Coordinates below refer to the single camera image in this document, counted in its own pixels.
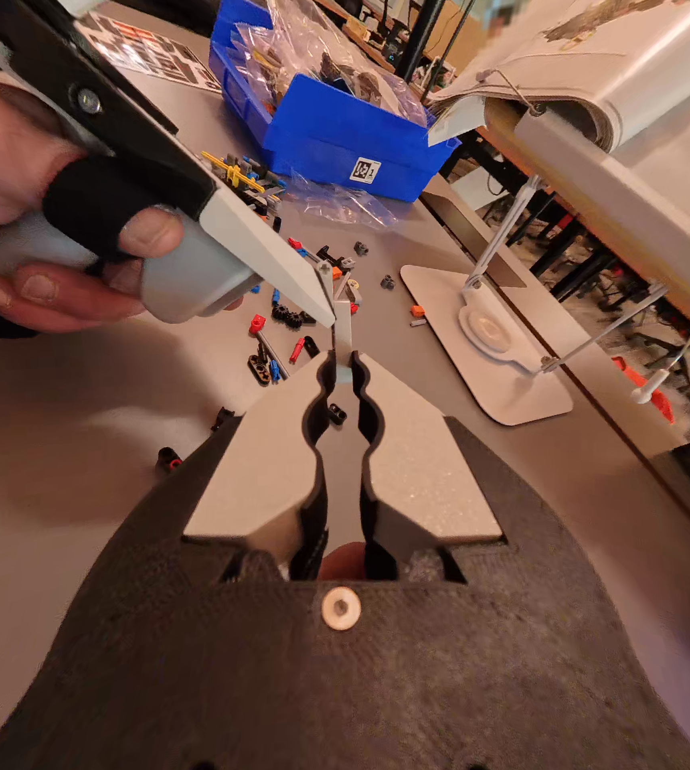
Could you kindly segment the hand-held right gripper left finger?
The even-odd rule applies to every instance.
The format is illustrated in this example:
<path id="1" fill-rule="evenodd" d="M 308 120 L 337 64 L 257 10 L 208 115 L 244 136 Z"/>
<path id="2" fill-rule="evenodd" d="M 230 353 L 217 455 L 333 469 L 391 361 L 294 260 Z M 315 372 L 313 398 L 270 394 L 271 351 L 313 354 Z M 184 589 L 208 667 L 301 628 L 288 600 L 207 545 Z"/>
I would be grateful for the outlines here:
<path id="1" fill-rule="evenodd" d="M 321 490 L 316 443 L 328 428 L 333 352 L 320 353 L 239 419 L 183 536 L 292 563 L 304 547 L 303 511 Z"/>

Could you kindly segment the instruction booklet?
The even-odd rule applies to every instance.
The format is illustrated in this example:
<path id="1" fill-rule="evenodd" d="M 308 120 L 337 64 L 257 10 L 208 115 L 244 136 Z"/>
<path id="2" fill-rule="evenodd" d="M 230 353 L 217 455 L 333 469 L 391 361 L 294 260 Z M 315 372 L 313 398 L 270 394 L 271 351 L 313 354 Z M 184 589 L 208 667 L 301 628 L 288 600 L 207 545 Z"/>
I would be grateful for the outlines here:
<path id="1" fill-rule="evenodd" d="M 552 112 L 605 152 L 690 97 L 690 1 L 528 2 L 445 88 L 439 121 L 476 129 L 470 100 Z"/>

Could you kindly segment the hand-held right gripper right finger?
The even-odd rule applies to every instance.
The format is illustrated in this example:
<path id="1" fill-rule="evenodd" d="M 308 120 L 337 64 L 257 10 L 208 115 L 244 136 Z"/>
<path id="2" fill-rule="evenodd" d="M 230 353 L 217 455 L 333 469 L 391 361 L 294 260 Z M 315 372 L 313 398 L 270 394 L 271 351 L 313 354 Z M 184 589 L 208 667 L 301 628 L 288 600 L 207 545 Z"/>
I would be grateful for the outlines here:
<path id="1" fill-rule="evenodd" d="M 396 563 L 419 551 L 500 541 L 503 531 L 445 415 L 370 356 L 354 352 L 368 546 Z"/>

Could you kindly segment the black pole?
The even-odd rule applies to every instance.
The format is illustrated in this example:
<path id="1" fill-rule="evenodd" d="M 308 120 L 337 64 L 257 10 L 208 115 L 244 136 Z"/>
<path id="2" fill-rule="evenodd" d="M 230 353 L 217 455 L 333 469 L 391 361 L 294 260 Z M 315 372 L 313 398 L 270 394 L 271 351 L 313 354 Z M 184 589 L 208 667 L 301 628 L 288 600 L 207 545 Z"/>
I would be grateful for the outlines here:
<path id="1" fill-rule="evenodd" d="M 406 47 L 394 67 L 395 75 L 407 84 L 412 81 L 413 73 L 422 58 L 423 51 L 444 4 L 445 1 L 423 1 L 421 5 Z"/>

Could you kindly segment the partly built lego model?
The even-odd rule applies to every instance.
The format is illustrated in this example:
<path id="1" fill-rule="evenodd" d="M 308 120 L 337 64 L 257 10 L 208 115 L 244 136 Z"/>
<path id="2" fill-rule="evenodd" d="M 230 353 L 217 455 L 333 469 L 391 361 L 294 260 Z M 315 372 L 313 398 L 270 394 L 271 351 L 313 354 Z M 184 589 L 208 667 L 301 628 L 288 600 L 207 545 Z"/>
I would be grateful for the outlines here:
<path id="1" fill-rule="evenodd" d="M 288 184 L 265 164 L 247 156 L 217 157 L 201 151 L 202 160 L 215 176 L 276 233 L 282 228 L 280 209 Z"/>

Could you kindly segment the red object on floor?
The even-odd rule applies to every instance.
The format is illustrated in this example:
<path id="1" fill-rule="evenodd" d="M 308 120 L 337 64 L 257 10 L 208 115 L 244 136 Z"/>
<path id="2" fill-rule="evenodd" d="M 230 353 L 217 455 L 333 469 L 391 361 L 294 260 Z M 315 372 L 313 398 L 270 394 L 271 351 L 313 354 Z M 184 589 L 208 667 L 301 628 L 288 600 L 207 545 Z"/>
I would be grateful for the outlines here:
<path id="1" fill-rule="evenodd" d="M 669 376 L 667 368 L 658 368 L 648 376 L 635 371 L 624 357 L 614 356 L 612 361 L 633 384 L 631 399 L 638 405 L 652 403 L 670 424 L 674 423 L 674 413 L 668 397 L 661 390 L 661 386 Z"/>

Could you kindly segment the white tray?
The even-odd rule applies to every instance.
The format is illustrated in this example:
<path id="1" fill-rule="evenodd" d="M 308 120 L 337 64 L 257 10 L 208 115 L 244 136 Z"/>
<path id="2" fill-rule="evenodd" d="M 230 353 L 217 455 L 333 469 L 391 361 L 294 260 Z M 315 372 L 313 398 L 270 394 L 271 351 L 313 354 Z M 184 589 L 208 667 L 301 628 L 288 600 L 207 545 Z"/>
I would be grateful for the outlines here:
<path id="1" fill-rule="evenodd" d="M 501 69 L 469 65 L 435 97 L 444 116 L 429 134 L 483 129 L 534 171 L 506 223 L 515 222 L 540 187 L 550 188 L 603 245 L 654 281 L 636 309 L 671 293 L 684 305 L 681 312 L 690 313 L 689 213 L 554 111 L 540 108 L 540 99 L 526 95 Z M 505 255 L 504 227 L 467 274 L 459 265 L 432 265 L 428 259 L 403 265 L 399 274 L 478 407 L 496 423 L 515 427 L 568 414 L 573 399 L 559 369 L 620 322 L 563 355 L 550 354 L 548 342 L 539 342 L 538 332 L 517 320 L 505 295 L 486 278 L 494 257 Z"/>

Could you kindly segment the long grey lego axle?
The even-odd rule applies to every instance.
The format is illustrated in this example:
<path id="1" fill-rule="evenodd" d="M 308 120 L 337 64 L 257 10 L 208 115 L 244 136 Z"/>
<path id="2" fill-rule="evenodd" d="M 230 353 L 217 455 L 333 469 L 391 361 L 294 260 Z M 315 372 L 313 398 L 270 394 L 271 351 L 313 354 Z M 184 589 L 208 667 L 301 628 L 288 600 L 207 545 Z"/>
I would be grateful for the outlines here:
<path id="1" fill-rule="evenodd" d="M 283 362 L 279 355 L 276 353 L 275 349 L 270 344 L 268 338 L 266 335 L 260 330 L 255 332 L 255 336 L 257 339 L 263 344 L 263 347 L 266 349 L 266 352 L 269 355 L 269 358 L 275 362 L 276 367 L 279 370 L 279 375 L 282 377 L 283 380 L 289 379 L 289 373 L 286 370 L 285 366 L 283 365 Z"/>

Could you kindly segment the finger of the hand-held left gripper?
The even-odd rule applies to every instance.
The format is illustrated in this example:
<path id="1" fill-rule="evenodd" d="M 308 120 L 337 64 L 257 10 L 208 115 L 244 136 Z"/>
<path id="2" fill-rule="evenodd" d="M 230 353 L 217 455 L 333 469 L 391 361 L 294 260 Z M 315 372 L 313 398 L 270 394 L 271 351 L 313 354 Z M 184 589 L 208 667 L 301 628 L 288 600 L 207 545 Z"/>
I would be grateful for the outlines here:
<path id="1" fill-rule="evenodd" d="M 233 193 L 218 188 L 199 224 L 254 274 L 271 284 L 325 328 L 335 315 L 318 273 Z"/>

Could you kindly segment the sticker sheet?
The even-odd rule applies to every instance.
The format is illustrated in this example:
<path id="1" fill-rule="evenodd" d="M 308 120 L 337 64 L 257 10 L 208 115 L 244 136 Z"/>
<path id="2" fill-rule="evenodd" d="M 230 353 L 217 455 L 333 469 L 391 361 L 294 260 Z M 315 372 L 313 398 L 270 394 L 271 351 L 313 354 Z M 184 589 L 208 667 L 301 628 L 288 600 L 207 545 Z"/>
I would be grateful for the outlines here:
<path id="1" fill-rule="evenodd" d="M 162 34 L 90 12 L 75 27 L 118 69 L 221 94 L 211 70 L 186 45 Z"/>

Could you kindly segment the blue storage bin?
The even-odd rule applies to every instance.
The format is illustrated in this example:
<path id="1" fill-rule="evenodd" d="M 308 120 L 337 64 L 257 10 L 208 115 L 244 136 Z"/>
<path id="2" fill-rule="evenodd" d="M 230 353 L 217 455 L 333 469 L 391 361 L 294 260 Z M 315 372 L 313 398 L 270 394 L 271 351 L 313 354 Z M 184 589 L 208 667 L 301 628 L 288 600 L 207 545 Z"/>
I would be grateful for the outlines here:
<path id="1" fill-rule="evenodd" d="M 271 114 L 239 72 L 233 39 L 240 23 L 271 30 L 269 11 L 253 2 L 221 2 L 209 65 L 273 172 L 413 203 L 461 147 L 456 138 L 429 146 L 427 129 L 307 75 L 294 76 L 290 95 Z"/>

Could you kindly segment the clear bags of lego parts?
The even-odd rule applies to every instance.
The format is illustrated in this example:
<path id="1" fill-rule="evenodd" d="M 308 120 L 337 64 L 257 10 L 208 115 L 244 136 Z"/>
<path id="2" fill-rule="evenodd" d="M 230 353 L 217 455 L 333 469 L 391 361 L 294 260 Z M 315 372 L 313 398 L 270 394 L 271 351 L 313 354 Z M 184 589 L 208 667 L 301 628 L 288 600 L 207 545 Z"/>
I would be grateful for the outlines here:
<path id="1" fill-rule="evenodd" d="M 230 42 L 237 69 L 268 115 L 274 115 L 292 80 L 304 75 L 426 129 L 428 116 L 406 82 L 387 72 L 336 28 L 314 2 L 268 2 L 270 26 L 238 21 Z"/>

